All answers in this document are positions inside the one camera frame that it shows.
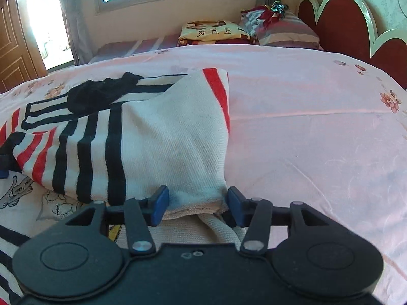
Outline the red heart-shaped headboard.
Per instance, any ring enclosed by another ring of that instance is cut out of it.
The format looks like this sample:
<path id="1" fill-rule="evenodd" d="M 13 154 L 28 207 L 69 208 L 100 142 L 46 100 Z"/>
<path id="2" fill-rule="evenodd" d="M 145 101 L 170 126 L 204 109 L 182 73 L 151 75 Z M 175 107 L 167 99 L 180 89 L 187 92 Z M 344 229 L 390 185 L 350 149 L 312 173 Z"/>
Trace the red heart-shaped headboard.
<path id="1" fill-rule="evenodd" d="M 302 0 L 298 17 L 318 35 L 325 51 L 373 65 L 406 89 L 406 30 L 379 34 L 364 0 Z"/>

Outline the pink floral quilt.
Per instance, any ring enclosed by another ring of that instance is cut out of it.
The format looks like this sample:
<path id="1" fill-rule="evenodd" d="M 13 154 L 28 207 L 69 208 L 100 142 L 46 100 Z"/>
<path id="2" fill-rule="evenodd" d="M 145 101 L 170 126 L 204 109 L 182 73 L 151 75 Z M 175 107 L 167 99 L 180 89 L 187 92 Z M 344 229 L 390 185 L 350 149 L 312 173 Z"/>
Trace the pink floral quilt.
<path id="1" fill-rule="evenodd" d="M 406 92 L 342 54 L 244 45 L 173 48 L 68 68 L 1 95 L 1 127 L 28 103 L 85 81 L 222 68 L 229 75 L 226 182 L 249 197 L 309 204 L 373 243 L 375 296 L 406 303 Z"/>

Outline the striped pillow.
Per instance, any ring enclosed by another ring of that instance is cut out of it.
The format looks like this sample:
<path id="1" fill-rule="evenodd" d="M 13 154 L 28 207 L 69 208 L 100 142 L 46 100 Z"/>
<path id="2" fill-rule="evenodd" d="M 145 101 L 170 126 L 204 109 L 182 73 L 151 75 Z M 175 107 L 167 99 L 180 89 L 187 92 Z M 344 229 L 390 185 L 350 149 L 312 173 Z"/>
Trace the striped pillow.
<path id="1" fill-rule="evenodd" d="M 318 35 L 290 10 L 282 19 L 268 22 L 265 6 L 241 11 L 240 26 L 261 46 L 322 50 Z"/>

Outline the folded yellow red blanket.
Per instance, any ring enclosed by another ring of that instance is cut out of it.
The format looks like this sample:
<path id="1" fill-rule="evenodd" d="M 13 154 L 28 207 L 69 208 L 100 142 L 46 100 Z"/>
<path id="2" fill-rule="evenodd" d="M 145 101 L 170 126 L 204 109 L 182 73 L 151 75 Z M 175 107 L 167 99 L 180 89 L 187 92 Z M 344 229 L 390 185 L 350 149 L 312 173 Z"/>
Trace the folded yellow red blanket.
<path id="1" fill-rule="evenodd" d="M 256 41 L 241 26 L 224 20 L 192 21 L 183 25 L 178 46 L 212 44 L 249 44 Z"/>

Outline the grey left curtain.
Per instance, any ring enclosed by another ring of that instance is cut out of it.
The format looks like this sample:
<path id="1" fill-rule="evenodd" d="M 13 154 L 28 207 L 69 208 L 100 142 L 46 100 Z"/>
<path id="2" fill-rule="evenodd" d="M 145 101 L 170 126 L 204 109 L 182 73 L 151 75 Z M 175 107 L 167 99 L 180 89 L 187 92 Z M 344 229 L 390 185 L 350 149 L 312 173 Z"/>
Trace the grey left curtain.
<path id="1" fill-rule="evenodd" d="M 68 43 L 75 65 L 88 63 L 92 55 L 92 42 L 82 13 L 81 0 L 59 0 Z"/>

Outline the wooden door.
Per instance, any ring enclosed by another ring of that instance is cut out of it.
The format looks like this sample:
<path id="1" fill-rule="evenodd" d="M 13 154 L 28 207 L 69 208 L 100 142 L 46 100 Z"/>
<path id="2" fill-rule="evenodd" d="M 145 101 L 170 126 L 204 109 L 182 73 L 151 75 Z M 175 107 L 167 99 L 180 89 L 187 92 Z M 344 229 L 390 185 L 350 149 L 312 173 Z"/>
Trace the wooden door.
<path id="1" fill-rule="evenodd" d="M 1 92 L 48 74 L 30 28 L 26 0 L 1 0 Z"/>

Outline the striped knit sweater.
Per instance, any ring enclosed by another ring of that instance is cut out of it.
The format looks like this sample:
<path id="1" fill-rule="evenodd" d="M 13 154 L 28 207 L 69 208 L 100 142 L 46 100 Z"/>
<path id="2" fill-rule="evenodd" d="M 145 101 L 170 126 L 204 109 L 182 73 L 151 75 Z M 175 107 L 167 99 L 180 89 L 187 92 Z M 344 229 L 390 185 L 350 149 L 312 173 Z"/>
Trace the striped knit sweater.
<path id="1" fill-rule="evenodd" d="M 1 303 L 22 292 L 18 247 L 91 202 L 169 190 L 157 244 L 240 245 L 223 219 L 230 134 L 227 71 L 86 81 L 20 106 L 1 127 Z"/>

